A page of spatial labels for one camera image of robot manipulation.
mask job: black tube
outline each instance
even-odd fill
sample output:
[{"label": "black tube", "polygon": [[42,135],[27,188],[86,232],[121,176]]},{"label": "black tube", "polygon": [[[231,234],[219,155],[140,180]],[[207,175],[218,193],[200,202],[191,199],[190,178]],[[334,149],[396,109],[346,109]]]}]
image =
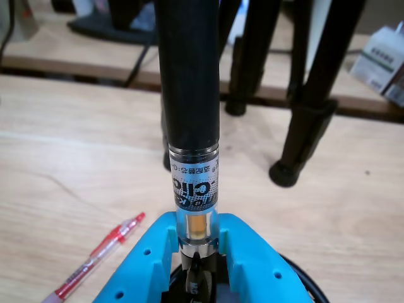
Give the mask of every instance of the black tube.
[{"label": "black tube", "polygon": [[295,0],[293,3],[293,49],[288,98],[299,98],[306,72],[307,44],[309,41],[312,0]]},{"label": "black tube", "polygon": [[247,99],[261,84],[264,64],[278,20],[281,0],[250,0],[240,54],[235,54],[226,111],[241,116]]},{"label": "black tube", "polygon": [[219,57],[225,49],[241,0],[222,0],[219,7]]},{"label": "black tube", "polygon": [[300,103],[322,108],[327,102],[365,2],[333,0],[331,3]]},{"label": "black tube", "polygon": [[200,150],[219,139],[218,1],[155,0],[167,141]]}]

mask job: wooden desk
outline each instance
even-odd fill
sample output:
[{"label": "wooden desk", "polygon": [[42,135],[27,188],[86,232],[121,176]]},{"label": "wooden desk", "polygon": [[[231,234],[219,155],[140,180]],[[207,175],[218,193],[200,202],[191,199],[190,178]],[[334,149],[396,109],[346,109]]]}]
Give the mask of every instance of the wooden desk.
[{"label": "wooden desk", "polygon": [[[174,210],[160,96],[0,77],[0,302],[40,302],[118,222],[144,224],[69,302],[91,302],[141,234]],[[331,302],[404,296],[404,126],[333,118],[292,189],[268,178],[290,112],[221,109],[221,212],[296,261]],[[173,266],[179,264],[174,258]]]},{"label": "wooden desk", "polygon": [[[5,50],[3,64],[9,68],[68,73],[114,80],[125,80],[143,47],[92,39],[67,28],[74,16],[56,15],[49,0],[30,0],[35,17],[40,23],[39,32],[29,41],[10,43]],[[291,22],[280,15],[272,49],[292,48]],[[356,35],[350,49],[361,49],[368,36]],[[355,56],[347,56],[337,77],[332,97],[340,101],[340,112],[354,116],[372,116],[381,119],[404,119],[404,111],[387,102],[382,96],[351,77],[348,66]],[[232,48],[227,47],[220,61],[220,90],[229,92]],[[268,54],[261,88],[256,96],[269,105],[286,106],[286,89],[290,76],[290,57],[285,54]],[[151,47],[145,57],[135,86],[160,86],[158,50]]]}]

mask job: screw hole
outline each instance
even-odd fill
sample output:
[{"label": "screw hole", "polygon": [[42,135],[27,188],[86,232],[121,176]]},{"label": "screw hole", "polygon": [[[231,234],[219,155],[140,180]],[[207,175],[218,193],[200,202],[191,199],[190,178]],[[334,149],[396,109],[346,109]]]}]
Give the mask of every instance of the screw hole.
[{"label": "screw hole", "polygon": [[116,298],[117,300],[121,299],[123,296],[124,296],[124,293],[123,293],[123,292],[117,292],[117,293],[115,294],[115,298]]}]

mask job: rubber foot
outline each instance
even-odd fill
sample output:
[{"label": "rubber foot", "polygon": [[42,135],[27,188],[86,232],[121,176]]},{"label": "rubber foot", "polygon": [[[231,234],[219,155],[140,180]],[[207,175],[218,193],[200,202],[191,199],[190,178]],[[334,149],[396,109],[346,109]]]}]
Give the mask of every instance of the rubber foot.
[{"label": "rubber foot", "polygon": [[247,104],[238,100],[228,100],[225,106],[226,112],[231,116],[242,116],[246,113]]},{"label": "rubber foot", "polygon": [[292,187],[296,184],[299,178],[299,173],[292,172],[288,167],[281,164],[279,161],[272,165],[269,171],[271,180],[281,187]]}]

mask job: printed label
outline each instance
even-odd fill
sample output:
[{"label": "printed label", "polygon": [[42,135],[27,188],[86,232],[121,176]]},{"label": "printed label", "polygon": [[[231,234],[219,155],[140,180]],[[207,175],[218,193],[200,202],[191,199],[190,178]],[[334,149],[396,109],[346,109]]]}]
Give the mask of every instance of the printed label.
[{"label": "printed label", "polygon": [[203,211],[218,198],[219,156],[196,164],[180,163],[170,158],[175,203],[187,211]]}]

